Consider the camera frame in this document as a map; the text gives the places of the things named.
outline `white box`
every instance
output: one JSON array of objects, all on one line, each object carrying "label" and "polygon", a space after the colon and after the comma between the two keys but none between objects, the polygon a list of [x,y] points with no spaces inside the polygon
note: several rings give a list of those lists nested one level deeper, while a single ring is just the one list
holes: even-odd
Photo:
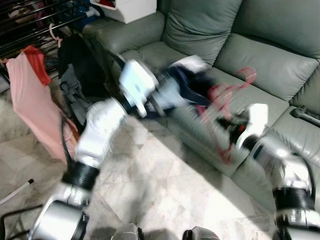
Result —
[{"label": "white box", "polygon": [[115,0],[115,7],[99,4],[99,0],[90,0],[102,8],[106,17],[128,24],[135,20],[154,14],[157,0]]}]

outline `sofa armrest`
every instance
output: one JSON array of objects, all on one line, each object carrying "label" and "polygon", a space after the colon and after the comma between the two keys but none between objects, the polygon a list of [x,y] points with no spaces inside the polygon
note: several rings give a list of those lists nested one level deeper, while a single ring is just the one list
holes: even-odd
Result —
[{"label": "sofa armrest", "polygon": [[157,11],[128,24],[112,19],[100,19],[96,22],[96,26],[88,24],[83,34],[90,35],[94,31],[97,41],[105,50],[121,54],[160,41],[165,16]]}]

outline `metal rack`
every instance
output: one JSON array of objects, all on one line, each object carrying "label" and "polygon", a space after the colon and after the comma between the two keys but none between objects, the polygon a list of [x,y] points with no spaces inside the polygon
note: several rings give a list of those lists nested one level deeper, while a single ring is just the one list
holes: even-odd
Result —
[{"label": "metal rack", "polygon": [[[77,9],[85,7],[88,11],[79,13]],[[15,11],[22,12],[12,16]],[[103,11],[84,0],[8,0],[0,3],[0,59],[16,57],[21,49],[34,45],[48,55],[58,49],[49,30],[51,28],[60,38],[64,37],[62,31],[65,26],[91,17],[104,16]],[[56,67],[46,69],[48,73],[54,72]],[[0,66],[2,74],[9,82],[7,69]]]}]

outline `marble floor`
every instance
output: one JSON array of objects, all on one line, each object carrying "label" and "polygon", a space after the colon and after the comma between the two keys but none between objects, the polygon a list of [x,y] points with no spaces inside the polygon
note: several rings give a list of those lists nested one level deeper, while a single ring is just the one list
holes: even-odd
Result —
[{"label": "marble floor", "polygon": [[[0,143],[0,199],[34,179],[0,205],[0,215],[44,203],[65,168],[32,134]],[[142,228],[147,240],[179,240],[194,226],[208,228],[222,240],[270,240],[275,228],[273,215],[230,178],[156,121],[133,117],[114,140],[87,212],[88,240],[108,240],[126,223]],[[8,218],[7,236],[30,228],[36,215]]]}]

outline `clothes hanger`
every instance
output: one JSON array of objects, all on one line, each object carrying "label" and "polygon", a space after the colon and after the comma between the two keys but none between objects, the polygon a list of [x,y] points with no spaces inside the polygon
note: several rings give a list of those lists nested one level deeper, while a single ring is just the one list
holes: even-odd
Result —
[{"label": "clothes hanger", "polygon": [[52,27],[53,27],[54,25],[55,25],[55,24],[53,24],[53,23],[50,23],[50,25],[49,25],[50,35],[51,35],[51,37],[52,37],[54,40],[56,40],[56,41],[58,42],[58,48],[60,48],[60,47],[61,47],[62,38],[54,35],[54,32],[52,31]]}]

